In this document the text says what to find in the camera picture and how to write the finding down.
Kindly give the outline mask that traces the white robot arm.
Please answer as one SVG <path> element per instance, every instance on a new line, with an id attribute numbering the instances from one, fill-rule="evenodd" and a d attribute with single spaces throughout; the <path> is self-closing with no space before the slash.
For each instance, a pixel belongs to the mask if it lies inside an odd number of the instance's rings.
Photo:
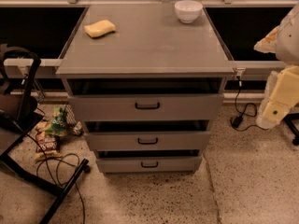
<path id="1" fill-rule="evenodd" d="M 253 48 L 262 53 L 274 53 L 287 64 L 280 72 L 271 72 L 258 110 L 256 124 L 272 129 L 299 103 L 299 4 Z"/>

